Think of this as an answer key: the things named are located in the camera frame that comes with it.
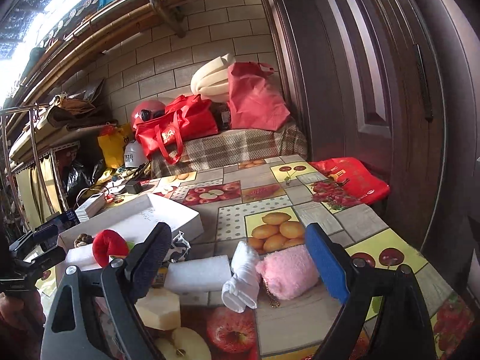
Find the person's left hand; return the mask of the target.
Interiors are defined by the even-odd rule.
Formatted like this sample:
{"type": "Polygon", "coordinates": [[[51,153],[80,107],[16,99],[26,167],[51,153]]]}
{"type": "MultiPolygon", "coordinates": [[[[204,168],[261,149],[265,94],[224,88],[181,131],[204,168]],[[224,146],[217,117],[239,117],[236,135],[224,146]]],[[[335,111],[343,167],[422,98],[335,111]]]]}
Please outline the person's left hand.
{"type": "Polygon", "coordinates": [[[39,359],[41,338],[32,335],[24,311],[27,306],[43,325],[46,317],[38,291],[24,292],[21,298],[1,293],[1,359],[39,359]]]}

